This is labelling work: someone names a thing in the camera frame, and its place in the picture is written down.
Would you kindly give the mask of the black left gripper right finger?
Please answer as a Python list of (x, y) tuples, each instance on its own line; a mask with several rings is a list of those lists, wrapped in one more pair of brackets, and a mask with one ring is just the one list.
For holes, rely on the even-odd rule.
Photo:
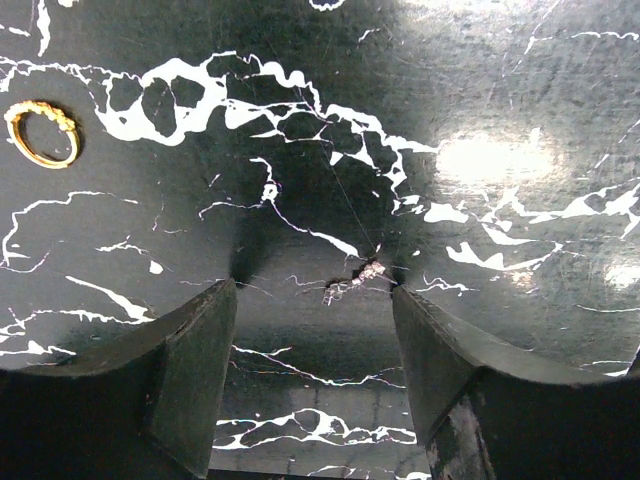
[(405, 288), (393, 318), (435, 479), (635, 479), (639, 369), (610, 377), (515, 347)]

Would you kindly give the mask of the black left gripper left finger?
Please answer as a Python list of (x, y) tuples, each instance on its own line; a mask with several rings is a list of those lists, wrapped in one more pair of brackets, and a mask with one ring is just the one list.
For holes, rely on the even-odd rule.
[(5, 479), (204, 479), (237, 312), (222, 280), (57, 365), (1, 374)]

